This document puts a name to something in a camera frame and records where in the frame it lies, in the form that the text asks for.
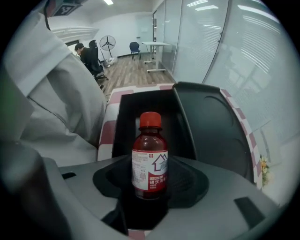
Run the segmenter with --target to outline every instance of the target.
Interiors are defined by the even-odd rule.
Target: ceiling
[[[112,0],[112,5],[107,5],[104,0],[88,0],[80,7],[92,23],[114,15],[151,12],[152,0]]]

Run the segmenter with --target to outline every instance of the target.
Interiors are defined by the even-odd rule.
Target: brown glass bottle
[[[140,117],[141,134],[132,150],[132,183],[135,195],[142,199],[158,199],[166,192],[168,151],[159,134],[161,116],[145,112]]]

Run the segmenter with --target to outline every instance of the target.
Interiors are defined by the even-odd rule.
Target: red and white checkered fabric
[[[172,88],[172,86],[173,84],[153,84],[148,86],[139,86],[139,87],[132,86],[132,87],[125,87],[125,88],[117,88],[112,91],[110,100],[108,102],[108,106],[106,108],[105,117],[102,125],[99,150],[98,150],[98,161],[102,161],[112,157],[115,126],[116,126],[117,116],[119,112],[121,96],[126,94],[136,93],[136,92],[169,90]],[[234,113],[239,119],[240,124],[244,130],[250,148],[251,157],[252,157],[254,182],[256,183],[256,186],[259,189],[261,189],[263,187],[263,178],[262,178],[262,168],[259,161],[260,154],[251,127],[249,126],[249,123],[245,115],[243,114],[242,110],[239,108],[239,106],[237,105],[235,100],[231,97],[231,95],[228,93],[228,91],[221,89],[221,93],[227,100],[228,104],[233,109]],[[128,230],[128,231],[129,231],[129,238],[134,240],[145,240],[146,236],[151,232],[151,231],[137,231],[137,230]]]
[[[221,89],[222,95],[227,100],[228,104],[231,106],[238,120],[240,121],[240,125],[244,130],[245,136],[247,138],[247,142],[249,145],[249,149],[251,152],[252,165],[253,165],[253,175],[254,175],[254,183],[257,188],[262,189],[263,187],[263,173],[260,162],[260,153],[254,138],[254,134],[251,130],[251,127],[243,114],[242,110],[239,108],[238,104],[235,102],[233,97],[226,91],[225,89]]]

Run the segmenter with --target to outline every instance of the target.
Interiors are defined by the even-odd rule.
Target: man
[[[84,63],[90,73],[92,73],[92,75],[97,75],[97,73],[95,73],[95,71],[92,69],[92,55],[90,48],[84,47],[82,43],[78,43],[75,46],[75,52],[77,52],[77,54],[80,56],[81,62]],[[99,87],[100,89],[103,89],[104,85],[99,85]]]

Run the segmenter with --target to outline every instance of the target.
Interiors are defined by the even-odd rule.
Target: person
[[[81,62],[86,66],[86,68],[94,75],[94,71],[92,69],[92,56],[91,50],[88,47],[84,47],[82,43],[78,43],[75,46],[75,52],[80,56]]]
[[[35,9],[23,21],[3,58],[7,77],[24,96],[20,106],[26,101],[31,107],[28,117],[16,122],[20,133],[14,140],[58,167],[96,162],[105,96],[39,12]]]

